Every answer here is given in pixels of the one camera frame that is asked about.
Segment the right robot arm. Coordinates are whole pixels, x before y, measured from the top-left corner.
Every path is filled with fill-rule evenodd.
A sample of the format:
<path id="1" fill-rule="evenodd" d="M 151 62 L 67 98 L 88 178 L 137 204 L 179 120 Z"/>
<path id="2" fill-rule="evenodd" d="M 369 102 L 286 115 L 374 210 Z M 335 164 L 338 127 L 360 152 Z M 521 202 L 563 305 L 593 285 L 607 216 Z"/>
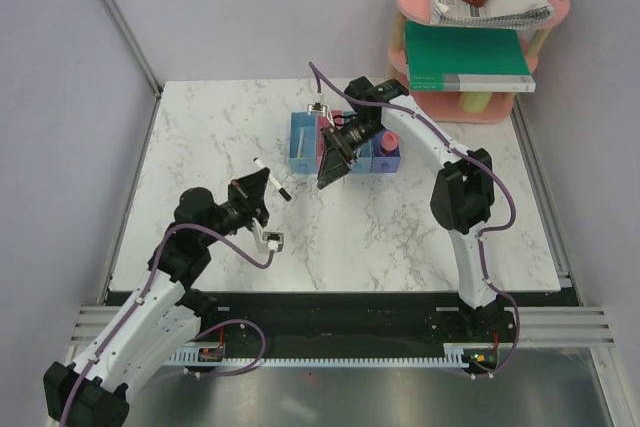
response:
<path id="1" fill-rule="evenodd" d="M 321 129 L 324 151 L 317 187 L 346 176 L 356 150 L 389 130 L 410 146 L 435 175 L 430 208 L 449 232 L 458 269 L 461 299 L 458 328 L 467 339 L 483 339 L 494 328 L 497 294 L 487 285 L 481 256 L 474 245 L 491 216 L 495 201 L 492 159 L 484 149 L 469 151 L 427 118 L 396 79 L 374 85 L 362 76 L 342 92 L 354 114 L 343 124 Z"/>

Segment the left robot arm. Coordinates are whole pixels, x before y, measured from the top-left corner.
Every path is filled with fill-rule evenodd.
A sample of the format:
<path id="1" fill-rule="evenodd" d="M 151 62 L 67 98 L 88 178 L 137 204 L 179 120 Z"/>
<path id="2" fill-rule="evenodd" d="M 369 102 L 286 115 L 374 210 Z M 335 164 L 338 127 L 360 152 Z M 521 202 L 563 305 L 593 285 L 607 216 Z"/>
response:
<path id="1" fill-rule="evenodd" d="M 267 225 L 266 167 L 233 179 L 218 204 L 204 187 L 183 192 L 139 285 L 94 341 L 43 377 L 48 415 L 62 426 L 121 426 L 137 394 L 180 347 L 219 329 L 212 298 L 193 284 L 240 229 Z"/>

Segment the pink cap glue bottle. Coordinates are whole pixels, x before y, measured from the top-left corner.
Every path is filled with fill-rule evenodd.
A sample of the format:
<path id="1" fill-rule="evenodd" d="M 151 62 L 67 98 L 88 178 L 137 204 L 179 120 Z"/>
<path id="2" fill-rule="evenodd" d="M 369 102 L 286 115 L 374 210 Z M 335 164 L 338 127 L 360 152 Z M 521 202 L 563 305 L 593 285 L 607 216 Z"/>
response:
<path id="1" fill-rule="evenodd" d="M 385 130 L 379 140 L 379 155 L 390 156 L 399 146 L 398 136 L 389 130 Z"/>

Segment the pink drawer bin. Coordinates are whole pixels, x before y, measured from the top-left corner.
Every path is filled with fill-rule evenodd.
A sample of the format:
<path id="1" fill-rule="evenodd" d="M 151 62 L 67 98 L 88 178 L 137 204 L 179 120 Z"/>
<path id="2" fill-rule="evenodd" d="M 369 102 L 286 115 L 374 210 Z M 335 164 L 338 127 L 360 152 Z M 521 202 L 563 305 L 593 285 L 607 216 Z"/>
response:
<path id="1" fill-rule="evenodd" d="M 322 157 L 324 155 L 324 141 L 322 137 L 322 129 L 330 125 L 329 119 L 326 117 L 318 117 L 316 120 L 316 163 L 317 173 L 320 173 Z"/>

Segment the light blue drawer bin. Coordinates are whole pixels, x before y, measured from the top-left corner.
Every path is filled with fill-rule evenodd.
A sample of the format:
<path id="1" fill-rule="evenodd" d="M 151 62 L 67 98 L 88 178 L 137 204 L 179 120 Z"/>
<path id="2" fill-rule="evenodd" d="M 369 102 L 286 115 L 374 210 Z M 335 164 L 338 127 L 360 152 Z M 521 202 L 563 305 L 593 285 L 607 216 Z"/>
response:
<path id="1" fill-rule="evenodd" d="M 295 175 L 315 175 L 318 172 L 316 155 L 317 120 L 305 112 L 290 116 L 288 161 Z"/>
<path id="2" fill-rule="evenodd" d="M 356 161 L 351 165 L 351 172 L 354 174 L 368 174 L 372 166 L 372 142 L 367 141 L 355 151 Z"/>

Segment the yellow cap white pen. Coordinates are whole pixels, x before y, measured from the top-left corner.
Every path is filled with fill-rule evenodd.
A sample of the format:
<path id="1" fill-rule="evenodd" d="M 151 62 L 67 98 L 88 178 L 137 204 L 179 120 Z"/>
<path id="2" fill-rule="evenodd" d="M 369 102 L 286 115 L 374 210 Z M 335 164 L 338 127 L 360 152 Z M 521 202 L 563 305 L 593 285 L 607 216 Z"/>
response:
<path id="1" fill-rule="evenodd" d="M 305 152 L 306 152 L 306 132 L 307 129 L 306 128 L 301 128 L 299 130 L 299 136 L 298 136 L 298 144 L 297 144 L 297 149 L 296 149 L 296 158 L 297 159 L 302 159 L 306 156 Z"/>

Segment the black white marker pen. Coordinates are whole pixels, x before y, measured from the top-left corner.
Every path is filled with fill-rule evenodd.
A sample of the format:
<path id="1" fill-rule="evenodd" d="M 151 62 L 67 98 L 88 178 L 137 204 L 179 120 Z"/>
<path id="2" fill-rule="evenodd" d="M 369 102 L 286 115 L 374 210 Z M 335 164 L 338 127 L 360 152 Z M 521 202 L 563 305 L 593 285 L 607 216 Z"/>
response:
<path id="1" fill-rule="evenodd" d="M 254 157 L 253 162 L 259 169 L 266 169 L 266 165 L 258 158 Z M 286 201 L 290 202 L 292 200 L 289 192 L 284 188 L 284 186 L 276 179 L 276 177 L 272 174 L 268 174 L 269 182 L 274 186 L 274 188 L 278 191 L 279 195 Z"/>

